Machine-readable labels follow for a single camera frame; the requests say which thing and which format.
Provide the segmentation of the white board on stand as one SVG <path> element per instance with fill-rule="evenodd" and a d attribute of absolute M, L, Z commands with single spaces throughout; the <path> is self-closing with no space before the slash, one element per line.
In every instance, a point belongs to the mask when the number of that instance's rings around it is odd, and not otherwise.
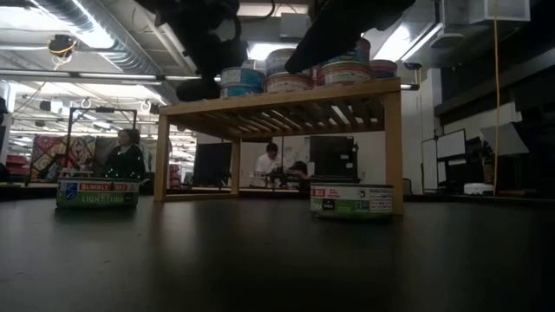
<path fill-rule="evenodd" d="M 421 143 L 421 174 L 424 193 L 438 192 L 447 187 L 449 161 L 464 159 L 467 152 L 466 131 L 454 131 Z"/>

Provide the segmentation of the person with dark cap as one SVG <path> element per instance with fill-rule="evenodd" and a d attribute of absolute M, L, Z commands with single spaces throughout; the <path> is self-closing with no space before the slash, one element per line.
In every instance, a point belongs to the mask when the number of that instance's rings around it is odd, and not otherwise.
<path fill-rule="evenodd" d="M 289 169 L 289 174 L 297 177 L 297 189 L 300 192 L 307 192 L 310 189 L 310 176 L 308 166 L 303 161 L 296 161 Z"/>

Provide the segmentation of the long ceiling light strip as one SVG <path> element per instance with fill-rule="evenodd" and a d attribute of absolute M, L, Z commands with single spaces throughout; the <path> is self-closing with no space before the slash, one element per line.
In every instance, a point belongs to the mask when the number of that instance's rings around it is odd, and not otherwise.
<path fill-rule="evenodd" d="M 0 68 L 0 78 L 13 81 L 76 82 L 100 84 L 153 84 L 164 81 L 163 75 L 134 75 L 76 71 L 22 70 Z"/>

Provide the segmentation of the grey angled shade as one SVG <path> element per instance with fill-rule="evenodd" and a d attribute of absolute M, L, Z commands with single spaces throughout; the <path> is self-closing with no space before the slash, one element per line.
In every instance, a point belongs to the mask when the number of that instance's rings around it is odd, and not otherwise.
<path fill-rule="evenodd" d="M 485 127 L 480 131 L 484 140 L 498 156 L 529 153 L 529 149 L 520 137 L 514 122 L 498 127 Z"/>

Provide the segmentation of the person in dark top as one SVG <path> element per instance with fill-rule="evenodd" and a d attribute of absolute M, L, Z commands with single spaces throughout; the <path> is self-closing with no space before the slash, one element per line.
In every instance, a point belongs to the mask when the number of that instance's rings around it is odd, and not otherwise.
<path fill-rule="evenodd" d="M 103 176 L 107 179 L 143 180 L 146 167 L 139 146 L 140 133 L 136 129 L 120 130 L 118 143 L 119 145 L 108 155 Z"/>

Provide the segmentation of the silver ceiling air duct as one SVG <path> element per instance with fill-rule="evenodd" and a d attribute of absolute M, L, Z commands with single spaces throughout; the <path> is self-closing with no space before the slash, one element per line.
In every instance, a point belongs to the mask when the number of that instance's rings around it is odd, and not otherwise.
<path fill-rule="evenodd" d="M 124 74 L 157 74 L 161 68 L 100 0 L 30 0 L 57 19 L 80 42 L 99 49 Z"/>

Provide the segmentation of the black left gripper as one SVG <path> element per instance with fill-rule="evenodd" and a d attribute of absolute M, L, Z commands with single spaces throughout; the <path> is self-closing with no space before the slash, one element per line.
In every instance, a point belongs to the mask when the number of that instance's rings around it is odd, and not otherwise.
<path fill-rule="evenodd" d="M 220 97 L 221 86 L 214 78 L 226 68 L 240 67 L 247 60 L 248 44 L 240 36 L 241 22 L 232 14 L 234 37 L 222 41 L 205 25 L 185 27 L 186 53 L 197 67 L 202 79 L 183 81 L 175 88 L 180 101 L 212 100 Z"/>

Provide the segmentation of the wooden slatted shelf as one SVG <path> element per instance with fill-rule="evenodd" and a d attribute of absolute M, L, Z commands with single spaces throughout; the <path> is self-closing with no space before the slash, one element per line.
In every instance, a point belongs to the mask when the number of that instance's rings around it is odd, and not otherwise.
<path fill-rule="evenodd" d="M 397 77 L 163 107 L 153 187 L 157 202 L 189 200 L 187 195 L 167 192 L 172 125 L 231 142 L 231 190 L 226 198 L 239 196 L 244 140 L 383 131 L 386 183 L 393 188 L 393 213 L 403 213 L 402 86 Z"/>

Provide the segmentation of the colourful patterned panel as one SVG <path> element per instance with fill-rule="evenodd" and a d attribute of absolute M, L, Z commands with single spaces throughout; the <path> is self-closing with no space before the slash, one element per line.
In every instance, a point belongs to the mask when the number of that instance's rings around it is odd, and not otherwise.
<path fill-rule="evenodd" d="M 95 158 L 94 136 L 36 135 L 29 167 L 31 181 L 53 181 L 64 168 L 91 171 Z"/>

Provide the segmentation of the person in white top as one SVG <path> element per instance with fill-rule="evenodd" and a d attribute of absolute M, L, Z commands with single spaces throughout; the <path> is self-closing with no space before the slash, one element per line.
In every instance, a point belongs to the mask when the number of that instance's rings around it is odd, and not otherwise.
<path fill-rule="evenodd" d="M 255 177 L 259 177 L 259 179 L 256 179 L 253 184 L 259 187 L 265 187 L 266 182 L 264 179 L 261 179 L 261 177 L 274 169 L 278 169 L 281 163 L 282 161 L 278 154 L 278 145 L 273 142 L 269 143 L 266 146 L 265 153 L 259 156 L 255 163 L 253 174 Z"/>

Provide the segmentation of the black monitor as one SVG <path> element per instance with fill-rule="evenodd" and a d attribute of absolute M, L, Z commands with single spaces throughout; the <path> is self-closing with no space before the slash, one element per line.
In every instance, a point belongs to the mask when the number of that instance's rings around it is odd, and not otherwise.
<path fill-rule="evenodd" d="M 222 187 L 231 177 L 232 144 L 198 144 L 193 165 L 193 186 Z"/>
<path fill-rule="evenodd" d="M 315 177 L 360 181 L 358 145 L 353 137 L 310 136 L 309 142 L 309 162 Z"/>

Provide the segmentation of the small white device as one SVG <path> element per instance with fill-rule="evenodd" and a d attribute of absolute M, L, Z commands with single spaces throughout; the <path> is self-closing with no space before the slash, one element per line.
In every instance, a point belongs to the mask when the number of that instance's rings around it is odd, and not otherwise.
<path fill-rule="evenodd" d="M 494 188 L 486 183 L 467 183 L 463 186 L 463 192 L 465 195 L 492 196 Z"/>

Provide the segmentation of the black table mat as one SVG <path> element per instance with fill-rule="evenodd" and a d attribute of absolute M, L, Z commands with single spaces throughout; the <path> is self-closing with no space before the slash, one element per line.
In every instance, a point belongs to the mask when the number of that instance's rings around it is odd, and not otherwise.
<path fill-rule="evenodd" d="M 131 211 L 0 203 L 0 312 L 555 312 L 555 211 L 408 203 L 385 223 L 303 200 Z"/>

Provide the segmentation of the black metal stand frame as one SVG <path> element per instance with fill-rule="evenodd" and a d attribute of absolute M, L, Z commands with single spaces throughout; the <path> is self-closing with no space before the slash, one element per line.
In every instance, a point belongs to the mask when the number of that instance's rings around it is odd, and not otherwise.
<path fill-rule="evenodd" d="M 96 108 L 84 108 L 84 107 L 71 107 L 69 109 L 69 117 L 68 117 L 68 126 L 67 126 L 67 130 L 65 133 L 55 133 L 55 132 L 46 132 L 44 135 L 47 136 L 66 136 L 68 140 L 70 140 L 70 138 L 72 136 L 76 137 L 76 136 L 94 136 L 96 139 L 100 136 L 104 136 L 104 137 L 108 137 L 108 136 L 112 136 L 115 137 L 117 135 L 116 132 L 108 132 L 108 130 L 115 128 L 114 125 L 114 121 L 113 120 L 105 120 L 104 123 L 107 124 L 106 127 L 101 127 L 100 123 L 101 120 L 99 118 L 94 117 L 93 119 L 90 119 L 89 116 L 89 112 L 95 112 L 97 114 L 114 114 L 114 113 L 121 113 L 123 115 L 125 114 L 131 114 L 133 116 L 133 121 L 132 121 L 132 129 L 135 129 L 137 126 L 137 111 L 134 109 L 119 109 L 119 108 L 113 108 L 113 107 L 96 107 Z M 93 127 L 98 127 L 99 131 L 95 132 L 95 133 L 91 133 L 91 132 L 80 132 L 80 133 L 74 133 L 73 132 L 73 125 L 75 123 L 78 122 L 85 122 L 85 123 L 92 123 Z M 69 176 L 73 176 L 73 175 L 86 175 L 86 176 L 90 176 L 91 174 L 93 174 L 94 172 L 91 171 L 79 171 L 79 170 L 75 170 L 75 169 L 68 169 L 68 168 L 64 168 L 62 170 L 62 173 L 58 176 L 58 178 L 60 176 L 63 176 L 64 174 L 69 175 Z M 27 179 L 24 182 L 25 186 L 28 186 L 30 183 L 51 183 L 51 182 L 56 182 L 56 180 L 53 181 L 31 181 L 29 179 L 29 176 L 27 177 Z"/>

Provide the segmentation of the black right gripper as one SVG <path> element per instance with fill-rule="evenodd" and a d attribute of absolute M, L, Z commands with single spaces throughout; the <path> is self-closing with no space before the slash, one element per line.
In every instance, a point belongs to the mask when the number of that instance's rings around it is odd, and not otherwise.
<path fill-rule="evenodd" d="M 300 73 L 318 63 L 346 52 L 362 32 L 372 28 L 380 15 L 382 0 L 310 0 L 311 26 L 284 68 Z"/>

